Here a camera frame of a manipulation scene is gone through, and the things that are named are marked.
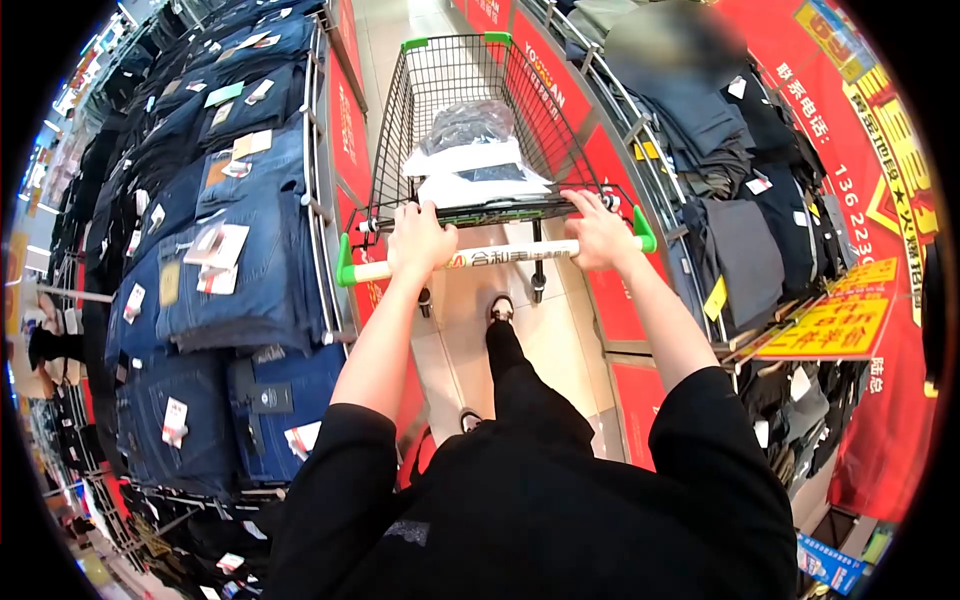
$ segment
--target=forearm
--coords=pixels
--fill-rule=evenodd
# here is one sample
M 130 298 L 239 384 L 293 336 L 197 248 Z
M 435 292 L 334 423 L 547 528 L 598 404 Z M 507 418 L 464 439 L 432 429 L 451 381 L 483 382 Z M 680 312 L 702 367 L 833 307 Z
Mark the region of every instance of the forearm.
M 337 379 L 331 404 L 358 404 L 396 422 L 410 327 L 422 287 L 413 278 L 395 277 L 390 282 Z
M 624 255 L 615 266 L 630 291 L 667 393 L 691 373 L 719 364 L 680 297 L 639 251 Z

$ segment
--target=wire basket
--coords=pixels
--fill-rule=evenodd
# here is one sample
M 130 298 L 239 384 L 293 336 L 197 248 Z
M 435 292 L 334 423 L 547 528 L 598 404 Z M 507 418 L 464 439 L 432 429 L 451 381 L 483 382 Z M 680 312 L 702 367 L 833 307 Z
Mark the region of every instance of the wire basket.
M 437 218 L 441 226 L 450 223 L 464 228 L 549 219 L 576 210 L 561 198 L 561 189 L 602 194 L 561 108 L 510 34 L 411 39 L 401 44 L 390 83 L 370 201 L 366 208 L 355 210 L 348 223 L 348 231 L 358 228 L 365 233 L 361 247 L 372 246 L 381 232 L 393 229 L 393 213 L 398 206 L 418 201 L 424 178 L 404 177 L 401 168 L 430 133 L 434 115 L 451 105 L 477 100 L 499 100 L 510 108 L 523 158 L 554 183 L 547 185 L 550 193 L 542 198 L 497 199 L 440 208 Z

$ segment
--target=shopping cart handle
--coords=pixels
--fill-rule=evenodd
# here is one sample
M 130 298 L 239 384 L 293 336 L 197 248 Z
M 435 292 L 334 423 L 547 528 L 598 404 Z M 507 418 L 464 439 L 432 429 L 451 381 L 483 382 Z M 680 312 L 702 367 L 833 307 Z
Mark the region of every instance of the shopping cart handle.
M 657 237 L 647 223 L 638 206 L 634 206 L 634 244 L 641 252 L 655 252 Z M 445 269 L 481 267 L 499 265 L 524 260 L 543 260 L 545 258 L 572 258 L 580 253 L 577 240 L 556 240 L 550 242 L 531 242 L 529 244 L 507 244 L 460 250 L 453 254 Z M 335 279 L 340 287 L 349 287 L 365 281 L 377 281 L 391 276 L 390 265 L 386 260 L 361 265 L 353 264 L 349 235 L 340 236 L 340 255 L 337 256 Z

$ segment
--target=hand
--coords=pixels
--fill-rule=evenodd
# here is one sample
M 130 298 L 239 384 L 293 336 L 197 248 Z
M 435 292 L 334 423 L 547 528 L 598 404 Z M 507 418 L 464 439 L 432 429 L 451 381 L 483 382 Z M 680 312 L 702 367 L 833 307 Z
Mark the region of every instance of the hand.
M 393 278 L 410 278 L 422 285 L 457 250 L 457 228 L 441 229 L 432 202 L 408 203 L 394 213 L 394 232 L 387 238 L 387 264 Z
M 576 205 L 583 219 L 568 219 L 566 235 L 580 242 L 580 255 L 573 264 L 584 271 L 616 269 L 624 260 L 643 256 L 635 244 L 634 234 L 620 215 L 610 212 L 596 194 L 581 190 L 564 190 L 561 196 Z

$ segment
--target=black sleeve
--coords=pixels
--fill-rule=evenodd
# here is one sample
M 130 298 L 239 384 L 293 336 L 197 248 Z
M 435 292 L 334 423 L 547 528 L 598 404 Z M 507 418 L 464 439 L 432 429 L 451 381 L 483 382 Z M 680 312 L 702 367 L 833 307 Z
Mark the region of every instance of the black sleeve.
M 793 585 L 797 540 L 790 500 L 763 456 L 730 376 L 708 367 L 681 381 L 650 429 L 657 473 L 709 498 L 744 532 L 762 576 Z
M 324 598 L 393 522 L 396 427 L 354 404 L 327 409 L 286 499 L 266 599 Z

